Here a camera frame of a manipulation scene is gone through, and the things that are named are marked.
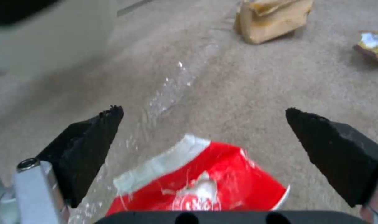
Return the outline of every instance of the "floor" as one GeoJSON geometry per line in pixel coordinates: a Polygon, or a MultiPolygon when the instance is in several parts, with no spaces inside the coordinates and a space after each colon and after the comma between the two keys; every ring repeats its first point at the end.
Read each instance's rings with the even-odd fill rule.
{"type": "Polygon", "coordinates": [[[238,0],[154,0],[118,17],[102,55],[68,71],[0,75],[0,176],[67,125],[109,105],[125,117],[72,222],[102,217],[111,180],[185,133],[242,146],[291,185],[285,209],[357,214],[308,160],[284,110],[348,123],[378,143],[378,64],[352,50],[378,30],[378,0],[315,0],[305,28],[252,46],[231,29],[238,0]]]}

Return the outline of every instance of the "black plastic base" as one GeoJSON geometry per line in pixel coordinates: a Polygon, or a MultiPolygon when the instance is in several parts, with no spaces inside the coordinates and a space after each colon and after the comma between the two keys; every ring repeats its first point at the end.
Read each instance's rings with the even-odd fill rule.
{"type": "Polygon", "coordinates": [[[95,224],[365,224],[333,211],[121,212],[95,224]]]}

